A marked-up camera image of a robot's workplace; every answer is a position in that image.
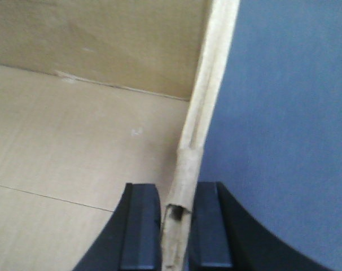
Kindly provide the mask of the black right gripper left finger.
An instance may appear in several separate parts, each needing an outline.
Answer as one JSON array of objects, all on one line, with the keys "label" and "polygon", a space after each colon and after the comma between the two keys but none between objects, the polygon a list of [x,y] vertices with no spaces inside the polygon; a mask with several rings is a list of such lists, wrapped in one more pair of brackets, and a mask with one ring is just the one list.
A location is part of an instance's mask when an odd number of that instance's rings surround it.
[{"label": "black right gripper left finger", "polygon": [[113,215],[74,270],[160,270],[160,198],[151,183],[127,183]]}]

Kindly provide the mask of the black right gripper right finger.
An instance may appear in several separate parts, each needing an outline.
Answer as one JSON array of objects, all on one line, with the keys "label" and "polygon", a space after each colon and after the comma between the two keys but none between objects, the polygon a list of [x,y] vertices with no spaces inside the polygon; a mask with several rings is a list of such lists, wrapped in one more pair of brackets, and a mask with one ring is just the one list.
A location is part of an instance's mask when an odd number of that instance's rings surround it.
[{"label": "black right gripper right finger", "polygon": [[257,222],[221,182],[199,182],[189,270],[326,270]]}]

